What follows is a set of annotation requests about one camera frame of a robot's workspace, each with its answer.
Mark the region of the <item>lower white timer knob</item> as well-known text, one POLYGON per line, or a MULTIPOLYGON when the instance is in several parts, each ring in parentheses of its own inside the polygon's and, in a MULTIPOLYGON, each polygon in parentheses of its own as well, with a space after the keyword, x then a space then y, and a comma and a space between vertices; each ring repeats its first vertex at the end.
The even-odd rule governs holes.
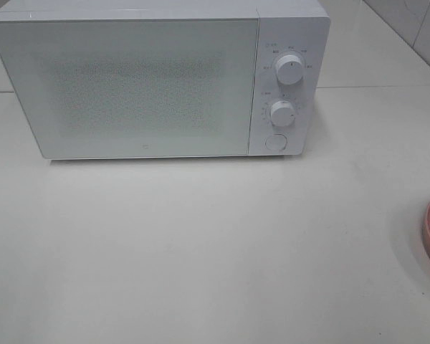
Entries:
POLYGON ((287 127, 295 120, 295 108, 291 102, 277 101, 270 106, 269 117, 276 127, 287 127))

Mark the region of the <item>white microwave oven body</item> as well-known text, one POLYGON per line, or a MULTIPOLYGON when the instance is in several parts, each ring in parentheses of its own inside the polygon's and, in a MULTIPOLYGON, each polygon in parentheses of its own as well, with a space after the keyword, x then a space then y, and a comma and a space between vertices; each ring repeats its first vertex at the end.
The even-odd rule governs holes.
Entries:
POLYGON ((10 1, 0 8, 0 22, 240 19, 254 19, 258 27, 248 151, 236 156, 298 155, 305 145, 330 28, 330 18, 317 1, 10 1), (274 70, 286 52, 298 53, 305 63, 303 78, 294 85, 280 84, 274 70), (296 111, 293 124, 282 128, 269 117, 270 106, 281 100, 296 111), (274 134, 287 138, 284 150, 266 148, 266 139, 274 134))

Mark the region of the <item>upper white power knob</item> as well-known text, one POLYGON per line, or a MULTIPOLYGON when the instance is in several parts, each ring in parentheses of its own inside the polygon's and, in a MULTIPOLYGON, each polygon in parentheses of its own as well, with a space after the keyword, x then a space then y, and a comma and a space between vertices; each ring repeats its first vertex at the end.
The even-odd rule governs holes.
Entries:
POLYGON ((304 59, 296 52, 280 55, 274 63, 277 80, 282 85, 294 85, 304 75, 304 59))

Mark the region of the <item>white microwave door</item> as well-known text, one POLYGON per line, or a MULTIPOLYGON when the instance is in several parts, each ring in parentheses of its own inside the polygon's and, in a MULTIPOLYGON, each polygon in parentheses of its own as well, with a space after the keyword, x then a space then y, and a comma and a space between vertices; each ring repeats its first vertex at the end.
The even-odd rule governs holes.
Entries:
POLYGON ((0 58, 48 159, 248 151, 258 23, 0 22, 0 58))

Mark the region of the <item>round door release button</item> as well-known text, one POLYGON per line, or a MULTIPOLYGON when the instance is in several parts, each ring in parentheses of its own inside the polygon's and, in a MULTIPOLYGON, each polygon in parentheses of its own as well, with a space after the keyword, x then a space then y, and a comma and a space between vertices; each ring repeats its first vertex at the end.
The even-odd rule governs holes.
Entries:
POLYGON ((287 147, 287 138, 282 134, 274 134, 265 141, 265 146, 270 151, 283 151, 287 147))

